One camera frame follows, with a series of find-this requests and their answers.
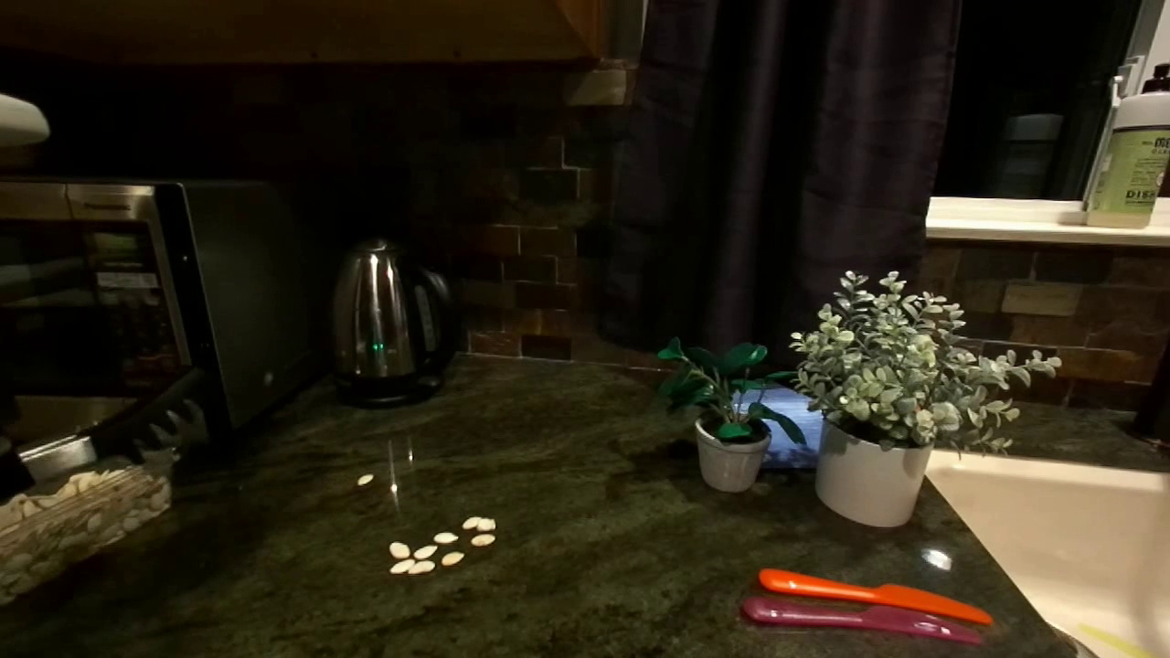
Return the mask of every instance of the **blue pot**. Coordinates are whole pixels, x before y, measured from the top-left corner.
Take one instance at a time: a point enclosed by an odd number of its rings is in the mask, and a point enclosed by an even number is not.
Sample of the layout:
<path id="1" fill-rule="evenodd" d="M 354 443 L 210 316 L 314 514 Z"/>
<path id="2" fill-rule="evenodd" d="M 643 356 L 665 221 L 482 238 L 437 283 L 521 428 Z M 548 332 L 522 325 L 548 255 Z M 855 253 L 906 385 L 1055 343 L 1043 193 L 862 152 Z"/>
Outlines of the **blue pot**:
<path id="1" fill-rule="evenodd" d="M 777 411 L 788 411 L 801 432 L 804 443 L 791 439 L 777 420 L 770 422 L 770 454 L 766 466 L 817 466 L 818 443 L 822 443 L 822 411 L 809 409 L 809 399 L 793 387 L 756 387 L 737 399 L 737 406 L 766 400 Z"/>

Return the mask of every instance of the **wooden cabinet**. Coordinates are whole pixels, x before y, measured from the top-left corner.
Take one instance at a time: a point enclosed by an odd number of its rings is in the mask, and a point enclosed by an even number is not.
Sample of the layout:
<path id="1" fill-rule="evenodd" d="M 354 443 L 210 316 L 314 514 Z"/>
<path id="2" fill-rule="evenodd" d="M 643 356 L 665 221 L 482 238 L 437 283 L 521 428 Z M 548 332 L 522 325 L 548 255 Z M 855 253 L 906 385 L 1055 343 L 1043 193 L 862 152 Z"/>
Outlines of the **wooden cabinet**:
<path id="1" fill-rule="evenodd" d="M 598 62 L 616 9 L 629 0 L 31 0 L 0 6 L 0 47 L 116 66 Z"/>

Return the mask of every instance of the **window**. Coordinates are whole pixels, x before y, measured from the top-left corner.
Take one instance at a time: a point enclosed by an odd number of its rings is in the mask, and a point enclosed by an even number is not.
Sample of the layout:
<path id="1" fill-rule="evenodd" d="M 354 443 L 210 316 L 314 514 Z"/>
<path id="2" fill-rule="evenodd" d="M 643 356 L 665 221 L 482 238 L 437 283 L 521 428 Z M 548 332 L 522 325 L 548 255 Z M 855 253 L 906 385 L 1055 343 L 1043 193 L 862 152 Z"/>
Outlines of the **window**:
<path id="1" fill-rule="evenodd" d="M 934 235 L 954 218 L 986 230 L 1018 218 L 1080 221 L 1111 124 L 1111 82 L 1138 90 L 1156 62 L 1170 62 L 1164 3 L 968 0 Z"/>

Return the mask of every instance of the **white flower pot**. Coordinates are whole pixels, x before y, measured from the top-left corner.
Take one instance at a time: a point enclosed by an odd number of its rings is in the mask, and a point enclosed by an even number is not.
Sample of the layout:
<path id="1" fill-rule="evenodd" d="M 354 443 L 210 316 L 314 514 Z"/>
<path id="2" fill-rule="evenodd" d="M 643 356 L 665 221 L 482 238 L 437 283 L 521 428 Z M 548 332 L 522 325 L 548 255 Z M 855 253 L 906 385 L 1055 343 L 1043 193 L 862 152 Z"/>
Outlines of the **white flower pot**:
<path id="1" fill-rule="evenodd" d="M 694 420 L 694 443 L 699 443 L 699 471 L 702 483 L 726 492 L 744 492 L 756 483 L 770 434 L 756 443 L 720 443 Z"/>
<path id="2" fill-rule="evenodd" d="M 916 514 L 930 448 L 855 439 L 827 422 L 817 497 L 862 527 L 902 527 Z"/>

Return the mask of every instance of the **dark wall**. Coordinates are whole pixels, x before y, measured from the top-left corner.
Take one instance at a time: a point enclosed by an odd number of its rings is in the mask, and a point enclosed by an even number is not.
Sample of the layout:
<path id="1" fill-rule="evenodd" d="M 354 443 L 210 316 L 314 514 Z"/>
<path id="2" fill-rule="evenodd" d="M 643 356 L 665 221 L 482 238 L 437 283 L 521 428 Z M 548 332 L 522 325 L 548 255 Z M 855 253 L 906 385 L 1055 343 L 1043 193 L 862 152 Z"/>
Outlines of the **dark wall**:
<path id="1" fill-rule="evenodd" d="M 572 73 L 0 57 L 0 86 L 55 129 L 19 174 L 292 179 L 348 238 L 389 235 L 448 269 L 470 349 L 642 356 L 593 335 L 593 226 L 624 113 L 568 104 Z"/>

